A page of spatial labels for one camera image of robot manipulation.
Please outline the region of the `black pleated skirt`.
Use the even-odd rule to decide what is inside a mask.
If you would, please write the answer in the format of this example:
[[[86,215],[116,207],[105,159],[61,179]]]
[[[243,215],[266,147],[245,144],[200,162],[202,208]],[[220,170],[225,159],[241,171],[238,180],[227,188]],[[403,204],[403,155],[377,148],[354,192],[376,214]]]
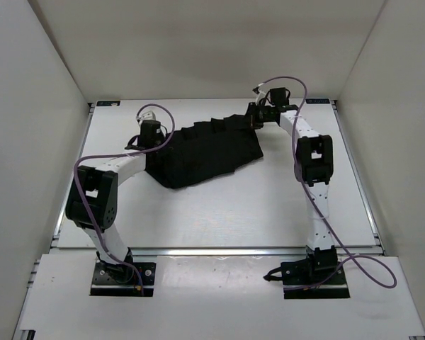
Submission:
[[[255,130],[243,115],[212,118],[174,132],[167,146],[164,174],[149,174],[165,188],[180,189],[263,157]]]

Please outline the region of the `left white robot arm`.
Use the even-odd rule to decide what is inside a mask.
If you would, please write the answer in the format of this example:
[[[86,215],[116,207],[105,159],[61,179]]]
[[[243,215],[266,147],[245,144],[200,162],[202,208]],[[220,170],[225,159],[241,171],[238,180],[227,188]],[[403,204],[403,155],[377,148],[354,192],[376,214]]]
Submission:
[[[118,187],[144,171],[146,162],[140,153],[114,157],[97,167],[79,166],[65,208],[68,220],[89,236],[99,261],[109,265],[109,273],[119,282],[132,278],[134,264],[115,226]]]

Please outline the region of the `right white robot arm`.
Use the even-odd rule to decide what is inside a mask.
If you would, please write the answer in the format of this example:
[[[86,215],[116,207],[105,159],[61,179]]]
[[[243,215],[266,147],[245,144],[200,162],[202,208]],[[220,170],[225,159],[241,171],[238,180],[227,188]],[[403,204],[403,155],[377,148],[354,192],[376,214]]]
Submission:
[[[290,91],[279,87],[268,92],[253,89],[256,94],[246,115],[253,128],[277,123],[291,136],[294,175],[305,191],[310,230],[306,258],[292,263],[291,275],[304,275],[311,283],[321,283],[336,268],[338,258],[333,236],[327,227],[329,217],[329,184],[334,173],[333,141],[330,135],[317,132],[290,104]]]

